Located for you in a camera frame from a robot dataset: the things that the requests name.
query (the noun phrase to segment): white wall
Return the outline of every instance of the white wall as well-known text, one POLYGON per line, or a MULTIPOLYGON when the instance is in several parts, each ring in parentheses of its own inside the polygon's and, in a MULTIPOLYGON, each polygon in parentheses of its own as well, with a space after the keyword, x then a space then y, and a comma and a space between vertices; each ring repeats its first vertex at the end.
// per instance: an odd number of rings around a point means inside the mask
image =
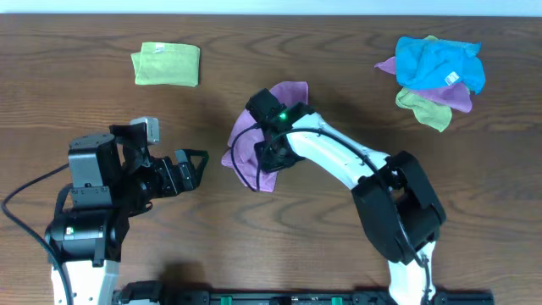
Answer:
POLYGON ((0 12, 542 16, 542 0, 0 0, 0 12))

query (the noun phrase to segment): purple cloth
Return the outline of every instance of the purple cloth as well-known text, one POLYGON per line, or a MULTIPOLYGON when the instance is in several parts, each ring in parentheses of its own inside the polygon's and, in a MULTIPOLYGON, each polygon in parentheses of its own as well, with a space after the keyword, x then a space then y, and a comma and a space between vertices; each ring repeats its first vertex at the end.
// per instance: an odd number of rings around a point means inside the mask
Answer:
MULTIPOLYGON (((374 67, 380 68, 384 72, 395 75, 395 56, 384 61, 383 63, 375 64, 374 67)), ((425 97, 430 101, 441 103, 443 105, 448 105, 464 113, 470 112, 473 108, 473 102, 471 102, 468 88, 467 86, 465 86, 465 84, 463 84, 462 81, 457 82, 451 86, 445 86, 436 89, 408 90, 414 94, 419 95, 420 97, 425 97)))
MULTIPOLYGON (((275 85, 269 90, 279 102, 283 103, 287 107, 291 107, 298 102, 308 103, 308 84, 305 81, 283 81, 275 85)), ((228 140, 228 146, 231 147, 231 143, 244 129, 254 125, 256 121, 248 113, 243 110, 239 118, 234 124, 234 129, 231 131, 230 139, 228 140)), ((239 171, 245 176, 248 183, 252 187, 256 188, 256 169, 257 159, 254 152, 254 144, 263 141, 263 133, 261 129, 250 130, 237 140, 235 143, 235 163, 239 168, 239 171)), ((228 149, 226 154, 222 157, 222 165, 229 168, 234 167, 231 163, 231 150, 228 149)), ((277 172, 264 174, 260 173, 260 190, 261 191, 273 191, 274 185, 277 183, 277 172)))

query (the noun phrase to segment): pile of cloth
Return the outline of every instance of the pile of cloth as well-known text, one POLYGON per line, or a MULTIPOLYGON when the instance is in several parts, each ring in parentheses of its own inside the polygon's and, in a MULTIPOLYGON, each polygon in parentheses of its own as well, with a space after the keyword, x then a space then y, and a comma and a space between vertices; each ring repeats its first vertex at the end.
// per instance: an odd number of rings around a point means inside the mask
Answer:
POLYGON ((393 74, 403 86, 395 103, 414 112, 418 122, 442 132, 451 122, 451 109, 468 113, 470 91, 479 94, 485 84, 481 43, 453 42, 435 36, 402 37, 395 56, 375 65, 393 74))

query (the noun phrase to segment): wooden table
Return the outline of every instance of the wooden table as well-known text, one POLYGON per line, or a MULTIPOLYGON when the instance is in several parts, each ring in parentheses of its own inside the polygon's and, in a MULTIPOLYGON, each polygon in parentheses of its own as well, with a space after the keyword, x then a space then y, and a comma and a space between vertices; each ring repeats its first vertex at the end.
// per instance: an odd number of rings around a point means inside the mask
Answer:
MULTIPOLYGON (((207 149, 202 186, 130 221, 119 286, 164 279, 224 289, 351 290, 387 286, 386 262, 362 232, 350 192, 311 162, 253 194, 220 164, 235 118, 258 89, 306 80, 310 103, 374 149, 422 163, 448 221, 434 282, 491 289, 499 304, 542 298, 542 19, 0 16, 2 197, 67 162, 68 143, 111 124, 160 118, 157 156, 207 149), (482 42, 487 84, 470 114, 443 133, 395 105, 400 87, 374 64, 404 35, 482 42), (202 50, 201 85, 136 86, 130 53, 142 42, 202 50)), ((11 204, 43 232, 67 171, 11 204)), ((0 303, 51 304, 46 254, 0 224, 0 303)))

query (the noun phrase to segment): silver metal part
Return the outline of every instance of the silver metal part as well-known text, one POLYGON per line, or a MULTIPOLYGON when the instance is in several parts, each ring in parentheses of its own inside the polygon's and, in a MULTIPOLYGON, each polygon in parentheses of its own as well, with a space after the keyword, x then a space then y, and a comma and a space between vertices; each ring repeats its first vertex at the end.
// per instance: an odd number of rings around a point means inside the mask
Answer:
POLYGON ((157 118, 140 117, 130 121, 130 125, 145 123, 147 125, 147 144, 154 145, 160 142, 160 125, 157 118))

